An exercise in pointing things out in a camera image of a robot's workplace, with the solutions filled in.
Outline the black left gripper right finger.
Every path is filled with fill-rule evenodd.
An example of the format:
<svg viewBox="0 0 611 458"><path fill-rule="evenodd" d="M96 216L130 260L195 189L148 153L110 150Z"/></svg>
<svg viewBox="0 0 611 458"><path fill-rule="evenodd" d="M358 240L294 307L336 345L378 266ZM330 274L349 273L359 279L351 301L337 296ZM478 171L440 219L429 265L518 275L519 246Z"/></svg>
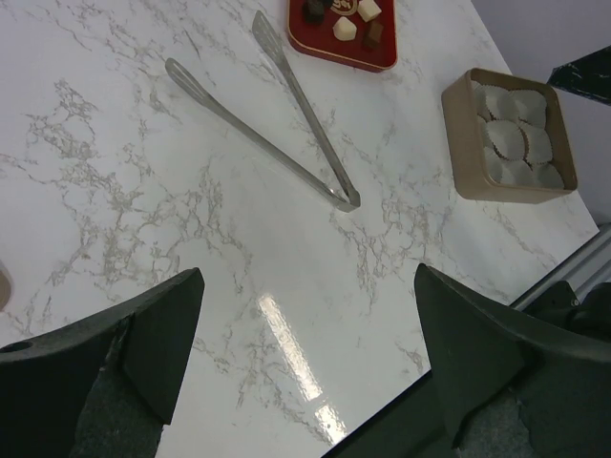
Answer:
<svg viewBox="0 0 611 458"><path fill-rule="evenodd" d="M549 322L421 263L416 305L444 425L454 444L504 394L539 457L610 454L610 329L578 313Z"/></svg>

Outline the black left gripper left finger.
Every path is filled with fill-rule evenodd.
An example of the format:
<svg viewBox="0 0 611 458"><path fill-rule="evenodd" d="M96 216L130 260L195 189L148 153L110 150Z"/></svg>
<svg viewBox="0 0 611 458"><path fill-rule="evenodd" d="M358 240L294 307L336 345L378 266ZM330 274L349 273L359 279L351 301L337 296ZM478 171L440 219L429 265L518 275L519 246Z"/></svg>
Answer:
<svg viewBox="0 0 611 458"><path fill-rule="evenodd" d="M198 326L199 269L1 349L4 457L154 457Z"/></svg>

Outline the steel tongs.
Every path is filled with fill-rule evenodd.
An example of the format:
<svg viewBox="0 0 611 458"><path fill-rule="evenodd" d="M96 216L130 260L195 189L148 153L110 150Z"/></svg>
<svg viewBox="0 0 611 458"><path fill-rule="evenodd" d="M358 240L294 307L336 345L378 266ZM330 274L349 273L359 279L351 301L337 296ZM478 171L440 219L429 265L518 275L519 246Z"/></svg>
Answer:
<svg viewBox="0 0 611 458"><path fill-rule="evenodd" d="M289 64L281 34L262 10L254 13L248 33L278 95L239 90L225 107L177 59L167 57L164 70L198 105L264 153L267 163L276 161L276 170L292 173L343 213L359 209L361 196Z"/></svg>

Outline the white heart chocolate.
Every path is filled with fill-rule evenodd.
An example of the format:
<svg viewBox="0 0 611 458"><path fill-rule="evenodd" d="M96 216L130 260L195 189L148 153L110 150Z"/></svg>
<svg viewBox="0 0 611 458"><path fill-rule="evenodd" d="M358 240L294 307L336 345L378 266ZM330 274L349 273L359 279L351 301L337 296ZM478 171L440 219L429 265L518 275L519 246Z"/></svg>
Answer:
<svg viewBox="0 0 611 458"><path fill-rule="evenodd" d="M341 16L333 25L333 34L339 41L347 42L355 39L357 27L347 17Z"/></svg>

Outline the dark round chocolate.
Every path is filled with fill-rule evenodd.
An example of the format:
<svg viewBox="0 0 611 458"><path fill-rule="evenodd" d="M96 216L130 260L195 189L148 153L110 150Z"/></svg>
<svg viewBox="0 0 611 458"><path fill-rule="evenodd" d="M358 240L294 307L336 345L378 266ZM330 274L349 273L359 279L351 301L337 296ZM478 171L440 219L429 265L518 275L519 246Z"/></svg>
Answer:
<svg viewBox="0 0 611 458"><path fill-rule="evenodd" d="M322 0L305 0L302 13L307 24L321 25L325 19L326 7Z"/></svg>

